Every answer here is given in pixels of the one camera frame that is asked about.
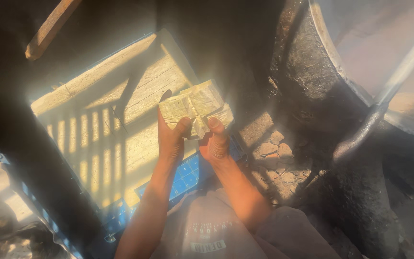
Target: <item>tofu block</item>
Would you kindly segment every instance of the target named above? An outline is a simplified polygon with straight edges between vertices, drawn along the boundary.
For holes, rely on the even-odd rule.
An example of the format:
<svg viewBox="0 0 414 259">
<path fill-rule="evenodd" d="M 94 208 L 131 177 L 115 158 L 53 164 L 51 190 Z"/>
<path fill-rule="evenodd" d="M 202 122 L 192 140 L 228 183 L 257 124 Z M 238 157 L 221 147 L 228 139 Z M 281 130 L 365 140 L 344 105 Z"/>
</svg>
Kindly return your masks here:
<svg viewBox="0 0 414 259">
<path fill-rule="evenodd" d="M 167 125 L 174 129 L 183 117 L 192 122 L 191 134 L 188 139 L 202 139 L 210 132 L 207 121 L 211 117 L 219 119 L 225 128 L 234 123 L 230 106 L 223 102 L 214 80 L 192 86 L 180 91 L 180 94 L 167 98 L 159 103 L 162 117 Z"/>
<path fill-rule="evenodd" d="M 221 121 L 221 123 L 223 123 L 225 129 L 227 129 L 231 124 L 234 123 L 233 112 L 231 111 L 231 108 L 227 103 L 225 103 L 223 105 L 223 107 L 221 109 L 219 109 L 218 111 L 215 111 L 215 112 L 207 115 L 206 116 L 207 121 L 212 117 L 215 117 L 219 121 Z"/>
<path fill-rule="evenodd" d="M 191 103 L 201 117 L 223 107 L 224 102 L 215 86 L 214 80 L 203 82 L 190 88 Z"/>
<path fill-rule="evenodd" d="M 196 118 L 196 112 L 186 94 L 165 99 L 159 103 L 159 109 L 171 129 L 174 129 L 183 117 L 189 117 L 191 121 Z"/>
<path fill-rule="evenodd" d="M 201 127 L 202 119 L 200 117 L 199 119 L 198 118 L 194 119 L 193 126 L 191 128 L 191 137 L 189 139 L 203 139 L 204 138 L 205 131 Z"/>
</svg>

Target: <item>finger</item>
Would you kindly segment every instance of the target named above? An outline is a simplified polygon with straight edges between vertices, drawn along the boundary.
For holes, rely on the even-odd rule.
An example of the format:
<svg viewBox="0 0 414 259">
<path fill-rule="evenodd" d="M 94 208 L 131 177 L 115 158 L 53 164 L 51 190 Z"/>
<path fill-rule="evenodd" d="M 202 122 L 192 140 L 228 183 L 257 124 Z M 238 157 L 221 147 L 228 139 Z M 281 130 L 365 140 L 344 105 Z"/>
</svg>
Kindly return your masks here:
<svg viewBox="0 0 414 259">
<path fill-rule="evenodd" d="M 191 131 L 191 119 L 188 117 L 183 117 L 173 130 L 176 131 L 180 137 L 186 135 L 188 133 L 188 130 Z"/>
<path fill-rule="evenodd" d="M 215 134 L 223 134 L 224 133 L 224 125 L 221 123 L 221 121 L 215 117 L 210 118 L 208 120 L 208 127 L 210 128 L 210 131 Z"/>
<path fill-rule="evenodd" d="M 159 102 L 164 101 L 165 99 L 172 97 L 172 91 L 169 89 L 167 90 L 161 97 L 161 99 L 159 100 Z"/>
<path fill-rule="evenodd" d="M 228 141 L 228 133 L 224 129 L 223 123 L 217 118 L 210 118 L 208 120 L 208 127 L 210 128 L 210 132 L 214 133 L 215 141 L 219 144 L 226 143 Z"/>
</svg>

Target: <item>wooden plank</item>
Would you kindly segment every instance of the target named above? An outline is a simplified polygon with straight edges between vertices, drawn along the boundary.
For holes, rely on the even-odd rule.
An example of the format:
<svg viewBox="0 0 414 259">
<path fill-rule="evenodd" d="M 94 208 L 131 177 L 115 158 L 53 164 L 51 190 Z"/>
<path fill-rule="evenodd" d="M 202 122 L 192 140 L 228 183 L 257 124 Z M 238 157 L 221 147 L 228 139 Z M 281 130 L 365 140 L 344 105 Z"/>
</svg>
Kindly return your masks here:
<svg viewBox="0 0 414 259">
<path fill-rule="evenodd" d="M 55 7 L 54 11 L 52 11 L 28 44 L 27 50 L 25 51 L 27 59 L 38 59 L 44 53 L 66 20 L 68 20 L 78 7 L 79 3 L 81 3 L 81 0 L 62 0 Z"/>
</svg>

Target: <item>sunlight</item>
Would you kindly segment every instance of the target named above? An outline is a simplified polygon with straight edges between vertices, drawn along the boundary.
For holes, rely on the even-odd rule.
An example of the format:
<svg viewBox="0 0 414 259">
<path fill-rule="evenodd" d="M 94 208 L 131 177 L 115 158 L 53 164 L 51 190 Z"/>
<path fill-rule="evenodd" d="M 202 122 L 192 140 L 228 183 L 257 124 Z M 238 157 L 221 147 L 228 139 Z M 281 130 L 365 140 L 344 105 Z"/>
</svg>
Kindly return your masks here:
<svg viewBox="0 0 414 259">
<path fill-rule="evenodd" d="M 108 136 L 111 133 L 110 125 L 109 124 L 109 110 L 103 109 L 102 111 L 103 116 L 103 136 Z"/>
<path fill-rule="evenodd" d="M 79 177 L 83 184 L 87 184 L 87 161 L 81 161 L 79 163 Z"/>
<path fill-rule="evenodd" d="M 87 115 L 81 115 L 81 147 L 87 147 L 89 136 L 87 132 Z"/>
<path fill-rule="evenodd" d="M 76 118 L 69 119 L 69 153 L 76 152 Z"/>
<path fill-rule="evenodd" d="M 100 156 L 95 155 L 92 157 L 92 178 L 95 180 L 92 182 L 91 191 L 93 193 L 98 191 L 98 180 L 100 174 Z"/>
<path fill-rule="evenodd" d="M 121 128 L 121 122 L 116 117 L 116 114 L 115 113 L 113 113 L 112 116 L 113 116 L 113 121 L 114 121 L 114 123 L 113 123 L 114 124 L 114 129 L 115 129 L 115 131 L 118 131 Z"/>
<path fill-rule="evenodd" d="M 92 113 L 92 142 L 95 142 L 100 137 L 100 132 L 98 131 L 98 112 Z"/>
<path fill-rule="evenodd" d="M 122 156 L 121 156 L 121 149 L 122 146 L 120 143 L 115 145 L 115 181 L 121 179 L 121 164 L 122 164 Z"/>
<path fill-rule="evenodd" d="M 52 124 L 49 124 L 49 125 L 46 127 L 46 130 L 47 130 L 47 133 L 49 134 L 49 136 L 50 136 L 52 139 L 54 139 L 54 135 L 52 134 Z"/>
<path fill-rule="evenodd" d="M 111 183 L 111 149 L 103 151 L 103 184 Z"/>
<path fill-rule="evenodd" d="M 64 152 L 65 150 L 65 121 L 61 120 L 58 122 L 58 138 L 57 138 L 57 146 L 60 152 Z"/>
</svg>

